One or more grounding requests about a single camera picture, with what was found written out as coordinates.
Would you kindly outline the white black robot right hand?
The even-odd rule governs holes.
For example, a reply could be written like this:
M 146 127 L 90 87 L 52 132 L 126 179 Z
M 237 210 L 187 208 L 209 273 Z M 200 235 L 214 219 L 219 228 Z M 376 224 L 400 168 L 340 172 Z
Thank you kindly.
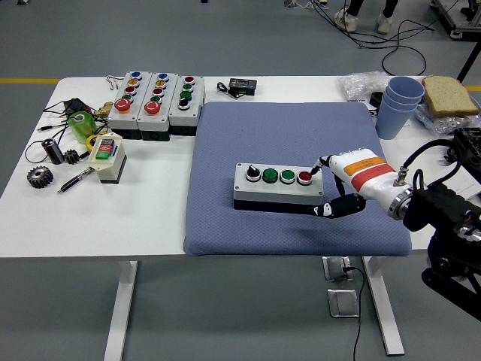
M 363 211 L 374 200 L 394 220 L 401 220 L 412 197 L 411 186 L 383 158 L 372 150 L 352 150 L 323 156 L 311 169 L 315 175 L 321 167 L 330 168 L 340 196 L 307 213 L 317 217 L 339 218 Z

